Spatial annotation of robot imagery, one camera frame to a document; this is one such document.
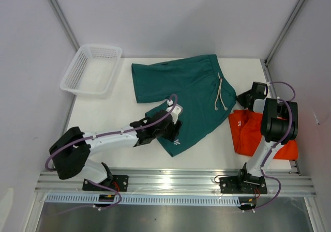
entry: white plastic basket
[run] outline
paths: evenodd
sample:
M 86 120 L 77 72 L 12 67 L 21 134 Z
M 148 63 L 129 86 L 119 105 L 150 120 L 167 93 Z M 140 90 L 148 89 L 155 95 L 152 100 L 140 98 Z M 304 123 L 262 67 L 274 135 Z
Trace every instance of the white plastic basket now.
M 71 61 L 60 88 L 79 96 L 105 98 L 116 81 L 122 49 L 107 45 L 82 45 Z

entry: white drawstring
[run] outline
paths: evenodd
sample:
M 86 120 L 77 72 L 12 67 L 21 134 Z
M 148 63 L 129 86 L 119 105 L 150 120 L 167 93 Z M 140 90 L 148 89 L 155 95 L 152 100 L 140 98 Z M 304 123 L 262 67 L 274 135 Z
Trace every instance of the white drawstring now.
M 214 105 L 214 106 L 215 106 L 215 110 L 216 110 L 216 111 L 218 110 L 218 108 L 217 108 L 217 106 L 216 106 L 216 103 L 217 103 L 218 96 L 219 96 L 219 98 L 220 98 L 220 100 L 221 100 L 221 103 L 222 103 L 222 105 L 223 105 L 224 110 L 227 111 L 228 108 L 225 106 L 225 104 L 224 104 L 224 102 L 223 102 L 223 99 L 222 99 L 222 95 L 221 95 L 221 89 L 222 89 L 222 81 L 223 81 L 223 78 L 221 78 L 221 76 L 219 75 L 219 73 L 218 73 L 218 77 L 219 77 L 220 81 L 219 81 L 219 87 L 218 87 L 217 97 L 216 97 L 215 105 Z

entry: green shorts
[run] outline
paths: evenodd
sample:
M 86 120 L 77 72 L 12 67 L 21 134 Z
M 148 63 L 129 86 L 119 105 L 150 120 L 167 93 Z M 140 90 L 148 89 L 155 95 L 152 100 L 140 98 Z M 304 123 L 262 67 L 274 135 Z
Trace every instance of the green shorts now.
M 161 101 L 177 94 L 178 104 L 183 107 L 179 116 L 183 122 L 179 136 L 175 142 L 158 138 L 171 156 L 192 147 L 215 130 L 228 117 L 236 102 L 235 90 L 223 77 L 216 55 L 149 66 L 132 64 L 132 78 L 137 103 Z M 219 89 L 224 105 L 219 98 Z M 146 116 L 152 117 L 166 108 L 167 102 L 164 102 Z

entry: white logo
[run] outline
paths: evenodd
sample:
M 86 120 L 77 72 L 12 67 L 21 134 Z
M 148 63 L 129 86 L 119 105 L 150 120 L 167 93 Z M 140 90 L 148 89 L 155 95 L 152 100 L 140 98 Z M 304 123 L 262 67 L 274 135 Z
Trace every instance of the white logo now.
M 180 142 L 178 139 L 174 141 L 174 145 L 179 145 L 179 144 L 180 144 Z

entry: orange garment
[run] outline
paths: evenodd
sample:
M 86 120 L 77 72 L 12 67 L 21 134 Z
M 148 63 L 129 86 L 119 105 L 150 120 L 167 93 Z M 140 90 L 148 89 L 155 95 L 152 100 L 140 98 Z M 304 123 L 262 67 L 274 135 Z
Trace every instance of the orange garment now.
M 253 156 L 262 135 L 260 132 L 262 114 L 249 110 L 235 110 L 229 115 L 234 151 L 238 154 Z M 298 148 L 294 140 L 289 141 L 275 155 L 274 159 L 296 160 Z

